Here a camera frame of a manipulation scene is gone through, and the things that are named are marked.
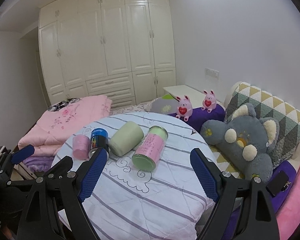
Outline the blue black towel can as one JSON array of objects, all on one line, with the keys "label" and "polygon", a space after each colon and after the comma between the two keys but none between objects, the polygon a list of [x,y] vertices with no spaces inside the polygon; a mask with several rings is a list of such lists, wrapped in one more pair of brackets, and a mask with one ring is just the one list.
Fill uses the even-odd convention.
[{"label": "blue black towel can", "polygon": [[88,158],[91,158],[98,148],[104,148],[109,158],[108,132],[102,128],[96,128],[91,132]]}]

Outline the folded pink blanket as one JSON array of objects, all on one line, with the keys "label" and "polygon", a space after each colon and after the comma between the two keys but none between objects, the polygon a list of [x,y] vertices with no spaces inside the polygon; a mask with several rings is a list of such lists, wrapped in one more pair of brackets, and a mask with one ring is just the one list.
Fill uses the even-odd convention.
[{"label": "folded pink blanket", "polygon": [[87,96],[58,111],[45,111],[18,142],[21,150],[34,146],[34,156],[55,156],[61,146],[84,126],[110,114],[112,100],[105,95]]}]

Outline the folded purple blanket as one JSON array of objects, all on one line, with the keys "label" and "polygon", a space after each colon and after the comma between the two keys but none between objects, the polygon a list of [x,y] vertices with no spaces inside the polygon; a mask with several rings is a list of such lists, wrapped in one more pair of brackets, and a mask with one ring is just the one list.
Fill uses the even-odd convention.
[{"label": "folded purple blanket", "polygon": [[54,156],[30,156],[23,163],[32,172],[46,172],[51,168],[54,158]]}]

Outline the left pink bunny toy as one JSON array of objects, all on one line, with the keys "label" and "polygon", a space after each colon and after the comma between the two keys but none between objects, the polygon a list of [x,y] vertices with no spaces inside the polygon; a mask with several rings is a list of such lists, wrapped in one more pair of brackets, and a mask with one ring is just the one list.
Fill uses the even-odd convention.
[{"label": "left pink bunny toy", "polygon": [[179,102],[179,105],[177,107],[175,117],[178,119],[183,118],[185,122],[188,122],[189,118],[193,114],[193,107],[192,107],[192,103],[190,102],[190,98],[184,95],[183,98],[176,97],[176,99]]}]

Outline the light green cup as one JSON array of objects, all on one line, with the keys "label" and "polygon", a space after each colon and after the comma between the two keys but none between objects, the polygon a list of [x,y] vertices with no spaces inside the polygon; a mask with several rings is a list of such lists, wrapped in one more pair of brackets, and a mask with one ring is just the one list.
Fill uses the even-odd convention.
[{"label": "light green cup", "polygon": [[113,154],[121,157],[138,145],[143,137],[141,127],[135,122],[128,121],[111,137],[109,148]]}]

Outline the white bedside table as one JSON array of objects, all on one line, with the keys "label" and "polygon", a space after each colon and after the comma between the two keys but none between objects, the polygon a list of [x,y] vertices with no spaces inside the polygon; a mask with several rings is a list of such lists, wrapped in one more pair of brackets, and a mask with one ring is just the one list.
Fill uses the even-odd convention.
[{"label": "white bedside table", "polygon": [[190,98],[193,108],[202,107],[202,101],[205,98],[205,94],[196,89],[193,89],[186,85],[169,86],[164,87],[164,91],[171,94],[175,99],[177,97],[183,98],[185,95]]}]

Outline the right pink bunny toy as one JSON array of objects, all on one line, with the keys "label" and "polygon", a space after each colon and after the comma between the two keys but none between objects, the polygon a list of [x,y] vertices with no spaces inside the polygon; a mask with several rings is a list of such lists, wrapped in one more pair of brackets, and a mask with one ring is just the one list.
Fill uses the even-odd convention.
[{"label": "right pink bunny toy", "polygon": [[202,101],[202,110],[207,110],[208,113],[211,113],[217,106],[215,93],[213,90],[210,90],[209,92],[204,90],[203,94],[205,94],[205,98]]}]

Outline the pink green labelled can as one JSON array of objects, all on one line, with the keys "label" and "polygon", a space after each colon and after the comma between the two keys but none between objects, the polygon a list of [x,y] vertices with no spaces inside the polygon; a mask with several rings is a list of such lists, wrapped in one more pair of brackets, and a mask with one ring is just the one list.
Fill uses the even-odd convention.
[{"label": "pink green labelled can", "polygon": [[168,132],[160,126],[152,126],[132,156],[132,162],[136,168],[142,171],[152,172],[156,169],[166,141]]}]

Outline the pink bunny toy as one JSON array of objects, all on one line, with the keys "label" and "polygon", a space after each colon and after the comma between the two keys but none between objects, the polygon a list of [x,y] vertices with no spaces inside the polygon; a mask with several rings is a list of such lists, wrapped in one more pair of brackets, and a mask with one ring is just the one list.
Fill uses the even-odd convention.
[{"label": "pink bunny toy", "polygon": [[193,114],[193,107],[192,107],[192,103],[190,102],[190,98],[184,95],[183,98],[176,97],[176,99],[179,102],[179,105],[177,107],[175,117],[178,119],[183,118],[185,122],[188,122],[189,118]]},{"label": "pink bunny toy", "polygon": [[217,106],[215,93],[213,90],[210,90],[209,92],[204,90],[203,94],[205,94],[205,98],[202,101],[202,110],[207,110],[208,113],[211,113]]}]

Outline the pink fuzzy blanket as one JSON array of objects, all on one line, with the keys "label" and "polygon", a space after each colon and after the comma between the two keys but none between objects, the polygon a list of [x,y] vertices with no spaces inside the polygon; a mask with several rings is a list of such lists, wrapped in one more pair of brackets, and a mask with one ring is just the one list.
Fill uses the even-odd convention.
[{"label": "pink fuzzy blanket", "polygon": [[280,239],[289,239],[300,224],[300,168],[296,179],[277,215]]}]

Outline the grey plush elephant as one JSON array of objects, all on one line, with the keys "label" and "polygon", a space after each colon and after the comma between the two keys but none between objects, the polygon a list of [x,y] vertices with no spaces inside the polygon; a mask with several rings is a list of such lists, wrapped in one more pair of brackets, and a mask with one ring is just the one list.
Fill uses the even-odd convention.
[{"label": "grey plush elephant", "polygon": [[254,106],[245,103],[227,122],[207,120],[200,135],[207,144],[217,147],[245,179],[259,177],[266,183],[273,175],[270,155],[275,149],[279,131],[277,120],[258,118]]}]

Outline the black phone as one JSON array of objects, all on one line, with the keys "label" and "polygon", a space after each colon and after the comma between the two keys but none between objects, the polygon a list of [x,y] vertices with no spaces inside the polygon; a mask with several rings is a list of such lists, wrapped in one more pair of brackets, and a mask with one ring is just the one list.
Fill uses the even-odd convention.
[{"label": "black phone", "polygon": [[280,171],[267,185],[266,189],[272,197],[275,197],[289,182],[289,177],[284,171]]}]

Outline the white wall switch panel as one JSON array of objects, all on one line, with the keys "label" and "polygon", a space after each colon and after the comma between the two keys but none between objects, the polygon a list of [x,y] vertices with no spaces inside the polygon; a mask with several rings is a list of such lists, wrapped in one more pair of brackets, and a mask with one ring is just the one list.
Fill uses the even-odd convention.
[{"label": "white wall switch panel", "polygon": [[219,71],[210,68],[205,68],[205,75],[217,79],[219,77]]}]

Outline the grey pillow green flower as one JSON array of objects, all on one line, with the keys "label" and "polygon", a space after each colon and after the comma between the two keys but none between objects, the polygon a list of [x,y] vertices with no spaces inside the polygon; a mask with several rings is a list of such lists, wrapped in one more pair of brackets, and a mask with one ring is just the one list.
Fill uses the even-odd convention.
[{"label": "grey pillow green flower", "polygon": [[166,94],[151,101],[145,108],[145,111],[168,115],[175,113],[178,105],[178,100],[171,94]]}]

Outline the small pink cup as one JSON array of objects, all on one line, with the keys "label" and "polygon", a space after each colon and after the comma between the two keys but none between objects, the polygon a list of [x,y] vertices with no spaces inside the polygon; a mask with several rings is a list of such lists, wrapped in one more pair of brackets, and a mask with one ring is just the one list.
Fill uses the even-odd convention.
[{"label": "small pink cup", "polygon": [[76,135],[72,140],[72,155],[78,160],[85,160],[88,158],[90,147],[90,138],[86,135]]}]

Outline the cream white wardrobe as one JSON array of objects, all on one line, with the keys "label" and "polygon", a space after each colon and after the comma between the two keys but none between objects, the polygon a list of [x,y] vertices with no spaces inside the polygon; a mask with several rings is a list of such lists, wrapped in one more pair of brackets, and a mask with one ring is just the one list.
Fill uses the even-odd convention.
[{"label": "cream white wardrobe", "polygon": [[175,85],[169,0],[56,0],[40,10],[38,34],[51,103],[106,95],[123,107]]}]

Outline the striped white quilt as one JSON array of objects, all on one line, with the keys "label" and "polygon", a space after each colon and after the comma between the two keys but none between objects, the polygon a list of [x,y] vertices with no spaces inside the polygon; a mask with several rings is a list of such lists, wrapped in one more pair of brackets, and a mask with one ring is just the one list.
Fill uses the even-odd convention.
[{"label": "striped white quilt", "polygon": [[138,170],[133,153],[110,154],[91,197],[83,207],[100,239],[196,239],[195,226],[213,205],[190,164],[198,148],[209,161],[215,156],[204,139],[185,122],[158,113],[111,115],[83,126],[79,134],[95,128],[114,135],[132,121],[144,133],[152,126],[168,132],[156,169]]}]

